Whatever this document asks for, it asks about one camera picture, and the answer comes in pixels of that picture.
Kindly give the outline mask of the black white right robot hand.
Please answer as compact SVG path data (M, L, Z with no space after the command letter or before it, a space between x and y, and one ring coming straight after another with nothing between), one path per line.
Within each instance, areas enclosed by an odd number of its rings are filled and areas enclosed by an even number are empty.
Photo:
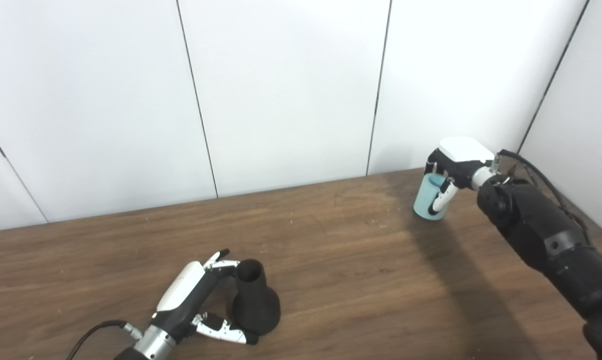
M445 137L438 144L424 167L424 175L443 176L427 207L427 214L440 214L456 193L463 189L478 192L482 185L493 175L495 155L472 137Z

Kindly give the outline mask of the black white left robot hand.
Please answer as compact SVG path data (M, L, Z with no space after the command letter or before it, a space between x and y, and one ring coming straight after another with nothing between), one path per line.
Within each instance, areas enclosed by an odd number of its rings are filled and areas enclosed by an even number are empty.
M255 346L259 337L214 314L201 313L202 305L220 280L234 276L239 260L225 260L229 249L215 252L207 261L189 262L161 297L150 321L177 343L195 333L226 342Z

